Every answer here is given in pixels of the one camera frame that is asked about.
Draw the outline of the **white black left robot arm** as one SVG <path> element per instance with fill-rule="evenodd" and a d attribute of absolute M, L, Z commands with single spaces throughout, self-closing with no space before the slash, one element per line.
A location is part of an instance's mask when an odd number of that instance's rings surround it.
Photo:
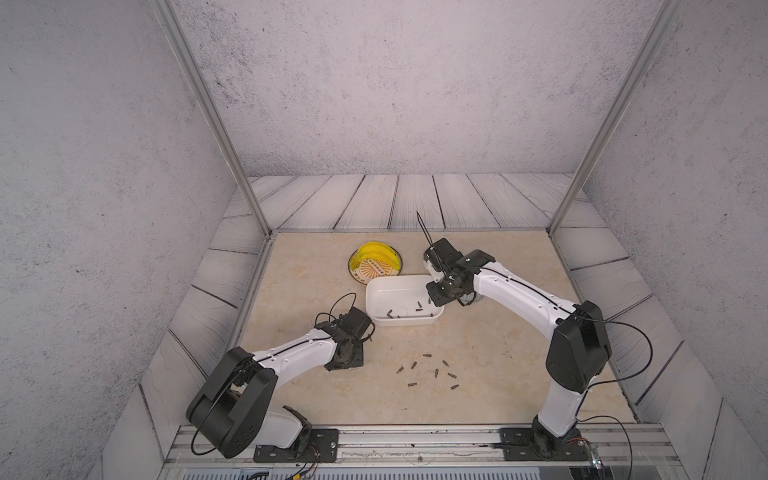
<path fill-rule="evenodd" d="M 226 459 L 256 445 L 299 458 L 308 448 L 312 424 L 294 408 L 272 410 L 274 393 L 316 368 L 358 368 L 363 344 L 375 327 L 358 310 L 317 324 L 305 335 L 265 351 L 235 347 L 222 357 L 190 402 L 187 420 Z"/>

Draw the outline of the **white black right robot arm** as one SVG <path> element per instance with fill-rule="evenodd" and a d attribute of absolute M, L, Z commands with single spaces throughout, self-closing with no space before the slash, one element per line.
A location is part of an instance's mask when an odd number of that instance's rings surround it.
<path fill-rule="evenodd" d="M 578 412 L 593 381 L 611 357 L 601 309 L 592 302 L 569 302 L 512 273 L 490 254 L 461 254 L 442 239 L 423 255 L 432 281 L 431 301 L 468 305 L 477 297 L 491 299 L 526 320 L 546 340 L 550 386 L 530 427 L 530 447 L 543 459 L 563 452 L 580 436 Z"/>

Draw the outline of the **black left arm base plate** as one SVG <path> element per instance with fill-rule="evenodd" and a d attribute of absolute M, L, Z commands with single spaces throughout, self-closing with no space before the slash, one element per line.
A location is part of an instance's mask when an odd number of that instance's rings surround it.
<path fill-rule="evenodd" d="M 337 461 L 340 431 L 335 428 L 315 428 L 302 431 L 288 448 L 276 446 L 255 447 L 255 463 L 335 463 Z"/>

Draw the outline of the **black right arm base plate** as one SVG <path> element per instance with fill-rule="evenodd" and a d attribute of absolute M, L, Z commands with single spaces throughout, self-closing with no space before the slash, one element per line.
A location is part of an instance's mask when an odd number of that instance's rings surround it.
<path fill-rule="evenodd" d="M 500 449 L 505 461 L 586 462 L 592 460 L 590 448 L 581 432 L 572 427 L 564 436 L 555 437 L 543 428 L 509 427 L 499 430 Z"/>

